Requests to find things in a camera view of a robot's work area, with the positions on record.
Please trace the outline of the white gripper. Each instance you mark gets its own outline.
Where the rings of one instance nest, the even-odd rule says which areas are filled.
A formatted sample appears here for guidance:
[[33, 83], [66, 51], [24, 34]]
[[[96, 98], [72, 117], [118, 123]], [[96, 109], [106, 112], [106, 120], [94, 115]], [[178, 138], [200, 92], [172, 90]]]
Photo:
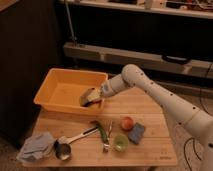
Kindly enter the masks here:
[[[107, 98], [111, 96], [111, 93], [112, 91], [110, 90], [110, 86], [107, 83], [103, 83], [101, 85], [101, 96]], [[81, 106], [86, 107], [99, 102], [100, 100], [100, 90], [96, 88], [89, 88], [80, 96], [79, 103]]]

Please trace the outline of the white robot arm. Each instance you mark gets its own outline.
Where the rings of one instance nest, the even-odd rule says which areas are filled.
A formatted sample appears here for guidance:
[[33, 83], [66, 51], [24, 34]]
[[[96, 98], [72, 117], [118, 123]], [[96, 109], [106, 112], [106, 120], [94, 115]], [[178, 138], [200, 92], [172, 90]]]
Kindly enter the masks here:
[[100, 87], [85, 90], [79, 102], [81, 106], [86, 106], [132, 87], [144, 90], [167, 114], [197, 139], [204, 148], [200, 171], [213, 171], [213, 116], [155, 83], [138, 66], [125, 65], [120, 74], [104, 81]]

